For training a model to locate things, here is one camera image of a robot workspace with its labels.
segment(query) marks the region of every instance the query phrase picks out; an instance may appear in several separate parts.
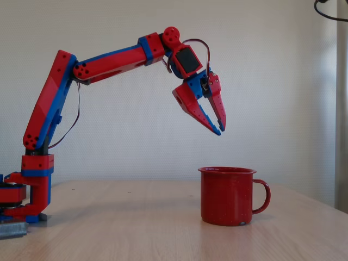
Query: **wooden table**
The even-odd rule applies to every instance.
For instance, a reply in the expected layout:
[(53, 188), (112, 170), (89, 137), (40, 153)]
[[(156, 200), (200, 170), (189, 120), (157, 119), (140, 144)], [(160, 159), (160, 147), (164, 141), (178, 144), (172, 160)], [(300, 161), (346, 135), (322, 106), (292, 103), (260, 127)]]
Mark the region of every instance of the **wooden table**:
[[(348, 260), (348, 215), (270, 185), (242, 227), (205, 223), (199, 182), (74, 181), (52, 190), (50, 219), (0, 240), (0, 260)], [(254, 206), (265, 195), (254, 185)]]

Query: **robotic arm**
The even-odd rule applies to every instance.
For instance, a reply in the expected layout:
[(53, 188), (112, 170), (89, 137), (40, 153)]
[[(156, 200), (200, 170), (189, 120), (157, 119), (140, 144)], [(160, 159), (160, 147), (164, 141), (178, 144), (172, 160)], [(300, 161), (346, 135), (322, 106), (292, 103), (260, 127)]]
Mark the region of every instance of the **robotic arm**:
[[(80, 62), (74, 55), (58, 51), (23, 137), (26, 154), (22, 156), (21, 172), (11, 173), (4, 179), (0, 175), (0, 220), (15, 218), (33, 223), (44, 217), (41, 212), (51, 201), (54, 170), (54, 155), (48, 153), (48, 145), (61, 122), (61, 111), (73, 81), (89, 85), (142, 65), (154, 64), (167, 56), (167, 68), (171, 67), (174, 74), (183, 79), (182, 85), (172, 92), (179, 105), (210, 131), (221, 135), (220, 130), (225, 130), (226, 113), (219, 77), (209, 66), (198, 73), (203, 67), (201, 62), (191, 46), (181, 43), (179, 37), (178, 29), (168, 27), (162, 34), (139, 38), (134, 46)], [(199, 105), (201, 97), (209, 99), (220, 130)], [(30, 204), (22, 206), (26, 185), (31, 186)]]

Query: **red plastic part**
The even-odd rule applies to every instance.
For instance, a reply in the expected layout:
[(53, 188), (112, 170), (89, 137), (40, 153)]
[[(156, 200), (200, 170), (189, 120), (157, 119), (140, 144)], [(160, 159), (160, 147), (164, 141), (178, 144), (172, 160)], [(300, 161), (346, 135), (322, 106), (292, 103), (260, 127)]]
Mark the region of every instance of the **red plastic part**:
[[(266, 182), (253, 180), (255, 170), (237, 167), (203, 167), (201, 171), (201, 216), (203, 221), (220, 226), (250, 223), (253, 214), (264, 211), (270, 203), (271, 191)], [(253, 182), (266, 188), (263, 206), (252, 210)]]
[(17, 203), (27, 197), (27, 186), (20, 188), (0, 188), (0, 203)]
[(210, 104), (214, 109), (214, 113), (218, 120), (222, 122), (223, 128), (226, 128), (226, 112), (225, 107), (223, 106), (221, 98), (221, 85), (219, 76), (214, 73), (209, 73), (209, 86), (212, 91), (212, 95), (208, 98)]
[(84, 67), (74, 67), (73, 74), (80, 80), (91, 79), (91, 82), (94, 83), (144, 65), (145, 62), (146, 56), (140, 46), (128, 51), (87, 61)]
[(23, 144), (29, 150), (36, 148), (36, 140), (39, 138), (46, 115), (48, 114), (57, 94), (59, 84), (63, 78), (66, 67), (68, 66), (70, 56), (71, 54), (60, 50), (55, 57), (51, 71), (49, 72), (45, 85), (42, 88), (39, 99), (36, 102), (23, 137)]
[(54, 166), (54, 155), (22, 156), (23, 170), (48, 170)]
[[(180, 42), (180, 32), (177, 28), (172, 26), (172, 27), (168, 27), (167, 29), (165, 29), (164, 33), (162, 35), (162, 40), (163, 40), (163, 43), (166, 44), (170, 48), (170, 50), (172, 50), (171, 59), (175, 63), (176, 68), (181, 73), (183, 79), (189, 78), (190, 76), (192, 76), (194, 73), (196, 73), (197, 71), (199, 71), (203, 67), (200, 60), (198, 59), (197, 55), (195, 54), (195, 52), (191, 48), (191, 46), (184, 45)], [(188, 73), (185, 72), (184, 68), (181, 66), (181, 63), (176, 58), (176, 54), (185, 48), (191, 49), (193, 55), (195, 56), (196, 60), (200, 64), (195, 71), (188, 72)]]
[(37, 216), (48, 206), (48, 177), (22, 177), (20, 172), (11, 173), (5, 182), (30, 185), (32, 201), (23, 207), (5, 209), (5, 216), (25, 220), (26, 216)]
[(181, 45), (179, 30), (173, 26), (168, 27), (163, 32), (162, 40), (171, 50), (176, 49)]
[[(176, 58), (176, 54), (178, 52), (180, 52), (182, 49), (185, 49), (185, 48), (190, 48), (193, 55), (195, 56), (196, 60), (198, 61), (199, 63), (199, 66), (197, 67), (197, 69), (195, 71), (192, 71), (192, 72), (185, 72), (184, 68), (181, 66), (181, 63), (178, 61), (178, 59)], [(187, 79), (189, 78), (190, 76), (192, 76), (194, 73), (196, 73), (197, 71), (199, 71), (203, 66), (200, 62), (200, 60), (198, 59), (197, 55), (195, 54), (194, 50), (191, 48), (191, 46), (189, 45), (180, 45), (178, 48), (176, 48), (175, 50), (173, 50), (173, 55), (172, 55), (172, 61), (175, 63), (176, 65), (176, 68), (179, 69), (183, 79)]]
[(172, 93), (175, 96), (178, 103), (180, 104), (181, 108), (187, 114), (191, 115), (201, 124), (203, 124), (212, 132), (214, 132), (213, 128), (207, 121), (205, 114), (201, 110), (195, 94), (191, 91), (190, 86), (187, 83), (183, 83), (182, 85), (177, 87)]
[(146, 36), (146, 40), (153, 55), (152, 63), (157, 63), (161, 61), (163, 56), (165, 55), (165, 51), (162, 45), (162, 42), (157, 33), (149, 34)]

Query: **black wire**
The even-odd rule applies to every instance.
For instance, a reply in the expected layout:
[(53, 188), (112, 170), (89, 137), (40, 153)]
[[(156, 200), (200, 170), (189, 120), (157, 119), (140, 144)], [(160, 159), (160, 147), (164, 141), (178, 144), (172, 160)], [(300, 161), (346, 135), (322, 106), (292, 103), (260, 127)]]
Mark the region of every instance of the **black wire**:
[(80, 118), (80, 100), (81, 100), (81, 97), (80, 97), (80, 89), (81, 89), (81, 85), (80, 83), (76, 82), (77, 84), (77, 90), (78, 90), (78, 113), (77, 113), (77, 117), (76, 117), (76, 120), (75, 122), (73, 123), (73, 125), (70, 127), (70, 129), (65, 133), (65, 135), (59, 140), (57, 141), (55, 144), (53, 144), (52, 146), (48, 147), (49, 149), (52, 149), (54, 147), (56, 147), (56, 145), (60, 144), (60, 142), (62, 140), (64, 140), (65, 136), (69, 133), (69, 131), (71, 131), (71, 129), (75, 126), (76, 122), (78, 121), (78, 119)]
[(318, 10), (318, 7), (316, 6), (317, 4), (318, 4), (318, 1), (315, 1), (315, 3), (314, 3), (314, 9), (315, 9), (315, 11), (316, 11), (319, 15), (321, 15), (321, 16), (323, 16), (323, 17), (325, 17), (325, 18), (328, 18), (328, 19), (330, 19), (330, 20), (334, 20), (334, 21), (348, 22), (348, 19), (336, 18), (336, 17), (328, 16), (328, 15), (322, 13), (321, 11)]

